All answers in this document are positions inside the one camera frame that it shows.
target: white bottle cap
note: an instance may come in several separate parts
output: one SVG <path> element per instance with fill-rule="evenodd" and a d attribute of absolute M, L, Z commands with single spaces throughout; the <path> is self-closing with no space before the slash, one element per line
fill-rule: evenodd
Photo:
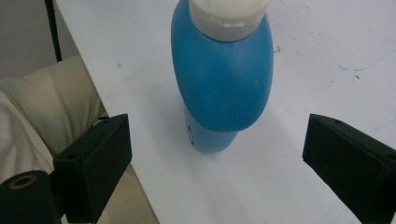
<path fill-rule="evenodd" d="M 195 27 L 219 41 L 252 34 L 262 21 L 269 0 L 189 0 Z"/>

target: bottle body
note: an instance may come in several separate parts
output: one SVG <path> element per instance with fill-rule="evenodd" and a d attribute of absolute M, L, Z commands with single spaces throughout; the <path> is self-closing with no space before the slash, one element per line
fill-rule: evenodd
<path fill-rule="evenodd" d="M 260 117 L 271 90 L 274 60 L 266 16 L 253 34 L 223 42 L 200 33 L 191 21 L 189 1 L 181 0 L 171 42 L 177 85 L 187 118 L 193 119 L 189 123 L 196 121 L 209 133 L 228 134 L 229 141 Z"/>

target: bottle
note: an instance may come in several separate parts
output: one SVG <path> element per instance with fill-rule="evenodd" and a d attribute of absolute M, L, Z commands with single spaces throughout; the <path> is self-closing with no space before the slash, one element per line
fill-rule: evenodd
<path fill-rule="evenodd" d="M 171 27 L 177 85 L 194 147 L 228 147 L 261 115 L 274 52 L 268 0 L 180 0 Z"/>

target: gray floor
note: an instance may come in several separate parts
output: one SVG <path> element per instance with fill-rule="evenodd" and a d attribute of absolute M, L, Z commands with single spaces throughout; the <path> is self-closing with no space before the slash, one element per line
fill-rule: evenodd
<path fill-rule="evenodd" d="M 55 5 L 63 58 L 78 50 Z M 0 1 L 0 78 L 20 77 L 56 63 L 44 0 Z"/>

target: white table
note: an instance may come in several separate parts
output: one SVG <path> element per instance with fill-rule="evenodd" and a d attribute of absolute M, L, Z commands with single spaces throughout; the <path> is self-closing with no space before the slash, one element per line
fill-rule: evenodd
<path fill-rule="evenodd" d="M 396 2 L 273 0 L 268 105 L 217 155 L 194 150 L 170 50 L 177 0 L 57 0 L 161 223 L 359 223 L 302 160 L 308 116 L 396 148 Z"/>

